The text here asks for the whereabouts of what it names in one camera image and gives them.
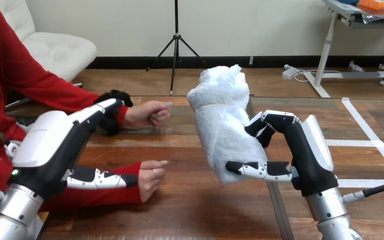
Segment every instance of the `white wall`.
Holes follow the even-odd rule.
[[[156,56],[175,31],[173,0],[27,2],[38,32],[89,39],[98,56]],[[180,34],[201,56],[320,55],[330,19],[321,0],[179,0]],[[384,55],[383,29],[335,33],[332,55]]]

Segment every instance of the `person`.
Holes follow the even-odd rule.
[[[165,126],[170,119],[170,107],[165,102],[147,101],[132,106],[127,93],[113,90],[98,95],[67,83],[46,71],[34,60],[7,24],[0,11],[0,132],[11,141],[22,141],[25,129],[12,117],[5,116],[7,89],[17,91],[31,100],[54,110],[74,113],[107,98],[122,98],[129,106],[122,106],[114,115],[107,115],[101,127],[113,134],[120,128],[144,128]],[[114,169],[118,174],[133,174],[138,184],[131,188],[81,190],[67,188],[62,195],[45,202],[41,211],[64,211],[81,207],[142,204],[159,188],[165,175],[167,161],[144,161]],[[7,188],[12,165],[0,139],[0,190]]]

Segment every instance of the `red sweater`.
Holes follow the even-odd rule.
[[[56,75],[45,71],[37,63],[0,11],[0,130],[7,139],[22,141],[25,132],[12,117],[5,116],[7,89],[13,89],[40,104],[55,110],[73,113],[91,106],[99,97],[67,83]],[[120,108],[119,124],[124,121],[127,107]],[[140,162],[122,167],[113,172],[139,174]],[[5,191],[12,166],[0,141],[0,190]],[[109,190],[66,189],[62,196],[45,203],[42,211],[73,209],[86,206],[141,203],[139,186]]]

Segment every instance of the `orange box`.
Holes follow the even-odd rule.
[[[358,5],[376,10],[384,10],[384,0],[359,0]]]

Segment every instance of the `black cable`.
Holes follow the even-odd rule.
[[[377,187],[363,190],[362,192],[363,192],[364,196],[367,198],[371,195],[378,194],[378,193],[383,192],[383,191],[384,191],[384,185],[380,185]]]

